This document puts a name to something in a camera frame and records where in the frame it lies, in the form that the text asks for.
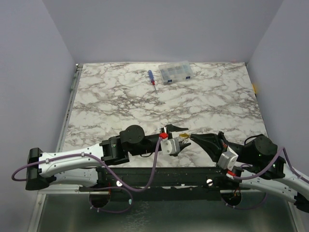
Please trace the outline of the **yellow key tag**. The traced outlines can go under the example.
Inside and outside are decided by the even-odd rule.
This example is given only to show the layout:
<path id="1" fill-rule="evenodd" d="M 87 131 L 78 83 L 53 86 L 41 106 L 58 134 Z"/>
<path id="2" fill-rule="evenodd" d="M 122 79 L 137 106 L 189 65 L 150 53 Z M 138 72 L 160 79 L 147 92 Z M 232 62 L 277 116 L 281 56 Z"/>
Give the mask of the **yellow key tag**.
<path id="1" fill-rule="evenodd" d="M 190 135 L 187 134 L 187 133 L 181 133 L 181 134 L 179 134 L 179 137 L 181 137 L 183 139 L 188 139 L 190 137 Z"/>

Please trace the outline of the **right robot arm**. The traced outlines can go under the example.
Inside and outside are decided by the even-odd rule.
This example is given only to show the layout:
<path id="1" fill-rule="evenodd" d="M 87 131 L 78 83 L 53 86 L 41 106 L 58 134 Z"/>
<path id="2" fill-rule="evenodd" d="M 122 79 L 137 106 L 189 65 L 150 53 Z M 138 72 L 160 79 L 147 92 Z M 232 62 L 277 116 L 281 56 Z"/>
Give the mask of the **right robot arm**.
<path id="1" fill-rule="evenodd" d="M 256 189 L 285 198 L 300 211 L 309 211 L 309 179 L 291 165 L 286 149 L 279 148 L 263 134 L 248 137 L 243 144 L 228 141 L 223 132 L 191 134 L 225 172 L 222 184 Z"/>

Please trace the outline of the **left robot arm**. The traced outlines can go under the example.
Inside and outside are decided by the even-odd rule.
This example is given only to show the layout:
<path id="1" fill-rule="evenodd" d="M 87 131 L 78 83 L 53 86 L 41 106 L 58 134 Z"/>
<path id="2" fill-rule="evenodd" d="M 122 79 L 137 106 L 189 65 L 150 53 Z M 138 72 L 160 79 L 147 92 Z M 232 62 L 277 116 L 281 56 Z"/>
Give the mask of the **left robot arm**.
<path id="1" fill-rule="evenodd" d="M 118 136 L 77 150 L 49 153 L 32 148 L 28 155 L 26 190 L 41 190 L 60 183 L 103 190 L 107 184 L 104 176 L 83 174 L 78 177 L 76 171 L 127 163 L 130 155 L 162 152 L 163 155 L 177 156 L 189 145 L 186 143 L 189 135 L 185 130 L 169 124 L 158 134 L 145 135 L 141 126 L 131 125 Z"/>

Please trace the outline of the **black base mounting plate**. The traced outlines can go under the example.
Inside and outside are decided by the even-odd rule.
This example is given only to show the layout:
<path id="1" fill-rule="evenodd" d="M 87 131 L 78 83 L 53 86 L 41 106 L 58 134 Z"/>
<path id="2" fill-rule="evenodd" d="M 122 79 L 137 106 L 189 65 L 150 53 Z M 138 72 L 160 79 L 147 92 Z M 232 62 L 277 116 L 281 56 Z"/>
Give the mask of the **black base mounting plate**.
<path id="1" fill-rule="evenodd" d="M 150 178 L 152 168 L 112 168 L 112 171 L 133 188 L 144 187 Z M 115 187 L 116 179 L 104 168 L 96 168 L 95 185 L 86 187 L 79 182 L 79 192 L 108 191 L 99 190 L 108 186 Z M 220 201 L 221 190 L 231 191 L 239 187 L 239 181 L 226 177 L 226 171 L 216 167 L 180 167 L 156 168 L 154 178 L 147 190 L 132 191 L 136 201 Z M 124 190 L 114 189 L 111 193 L 113 201 L 124 200 Z"/>

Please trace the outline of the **clear plastic organizer box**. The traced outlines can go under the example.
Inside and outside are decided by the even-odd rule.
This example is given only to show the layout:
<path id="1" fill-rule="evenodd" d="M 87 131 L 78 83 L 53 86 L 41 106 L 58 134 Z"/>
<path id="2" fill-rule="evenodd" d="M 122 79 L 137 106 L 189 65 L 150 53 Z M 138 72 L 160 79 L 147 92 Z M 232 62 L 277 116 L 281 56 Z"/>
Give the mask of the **clear plastic organizer box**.
<path id="1" fill-rule="evenodd" d="M 163 84 L 186 81 L 194 76 L 188 61 L 160 64 L 158 70 Z"/>

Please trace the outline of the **blue red screwdriver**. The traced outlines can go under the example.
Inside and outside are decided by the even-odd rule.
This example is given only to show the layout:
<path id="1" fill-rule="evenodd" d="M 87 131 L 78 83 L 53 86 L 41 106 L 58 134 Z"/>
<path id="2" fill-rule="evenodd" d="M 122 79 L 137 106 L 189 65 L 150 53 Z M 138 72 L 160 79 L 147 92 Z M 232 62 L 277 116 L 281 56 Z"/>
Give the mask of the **blue red screwdriver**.
<path id="1" fill-rule="evenodd" d="M 150 78 L 150 82 L 153 85 L 154 91 L 155 91 L 155 93 L 157 93 L 154 76 L 153 76 L 153 73 L 152 73 L 151 70 L 148 71 L 148 75 L 149 75 L 149 78 Z"/>

